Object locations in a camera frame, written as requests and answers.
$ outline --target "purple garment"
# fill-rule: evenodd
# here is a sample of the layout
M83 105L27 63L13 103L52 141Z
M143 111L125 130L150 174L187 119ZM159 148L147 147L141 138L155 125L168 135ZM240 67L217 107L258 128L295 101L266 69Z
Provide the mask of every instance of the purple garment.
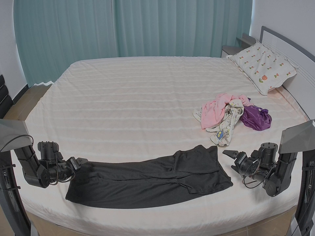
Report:
M263 131L270 128L272 118L268 114L268 109L262 109L257 106L244 106L244 113L240 120L246 127Z

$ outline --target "pink garment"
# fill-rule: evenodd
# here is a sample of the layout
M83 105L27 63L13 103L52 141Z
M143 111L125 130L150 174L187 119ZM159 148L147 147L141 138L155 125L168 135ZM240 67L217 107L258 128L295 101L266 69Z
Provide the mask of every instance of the pink garment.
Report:
M224 117L226 104L234 99L240 99L244 106L253 105L250 103L246 95L242 94L240 96L235 96L227 93L221 93L217 95L213 101L209 101L202 105L201 128L211 128L214 125L219 124Z

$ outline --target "pile of clothes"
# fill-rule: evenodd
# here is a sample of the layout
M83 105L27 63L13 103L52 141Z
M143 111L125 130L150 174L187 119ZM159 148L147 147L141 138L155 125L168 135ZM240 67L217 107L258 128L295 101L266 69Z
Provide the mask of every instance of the pile of clothes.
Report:
M215 132L210 137L218 146L230 144L234 125L241 120L245 126L257 131L270 128L271 116L267 109L254 106L245 95L234 96L222 93L195 109L194 117L201 123L201 128L207 132Z

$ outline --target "black pants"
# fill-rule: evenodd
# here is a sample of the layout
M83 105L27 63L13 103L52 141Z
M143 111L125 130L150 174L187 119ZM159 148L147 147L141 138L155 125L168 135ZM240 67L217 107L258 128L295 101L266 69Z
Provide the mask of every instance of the black pants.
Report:
M66 199L90 207L135 209L195 199L232 186L218 149L202 145L143 162L82 165Z

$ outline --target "pillow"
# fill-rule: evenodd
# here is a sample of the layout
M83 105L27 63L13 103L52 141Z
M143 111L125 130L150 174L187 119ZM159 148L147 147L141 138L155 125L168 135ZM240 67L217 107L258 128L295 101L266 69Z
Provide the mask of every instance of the pillow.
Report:
M261 43L229 56L262 95L280 87L286 79L297 74L284 56L274 54Z

